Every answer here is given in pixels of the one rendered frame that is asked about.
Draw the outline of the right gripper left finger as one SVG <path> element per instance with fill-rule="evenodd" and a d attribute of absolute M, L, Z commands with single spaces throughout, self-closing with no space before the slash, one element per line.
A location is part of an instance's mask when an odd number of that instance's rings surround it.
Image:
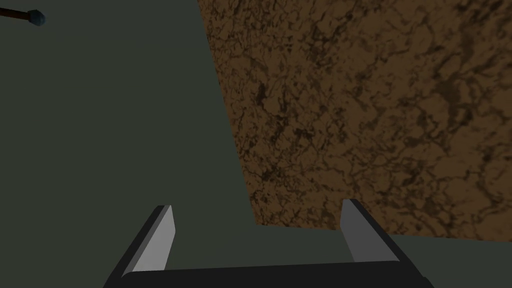
<path fill-rule="evenodd" d="M 164 270 L 176 234 L 170 205 L 157 206 L 116 266 L 120 276 Z"/>

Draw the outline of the dark rod with blue knob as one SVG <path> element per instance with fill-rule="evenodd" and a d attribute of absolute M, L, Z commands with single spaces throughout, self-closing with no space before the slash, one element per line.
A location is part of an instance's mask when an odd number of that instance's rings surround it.
<path fill-rule="evenodd" d="M 19 11 L 0 7 L 0 16 L 26 20 L 35 26 L 42 26 L 46 23 L 45 15 L 39 10 Z"/>

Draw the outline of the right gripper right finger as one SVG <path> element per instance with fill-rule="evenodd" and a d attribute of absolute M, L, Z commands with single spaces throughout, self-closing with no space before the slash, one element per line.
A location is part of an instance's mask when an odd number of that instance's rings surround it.
<path fill-rule="evenodd" d="M 388 247 L 354 199 L 344 199 L 340 229 L 355 262 L 390 262 L 399 259 Z"/>

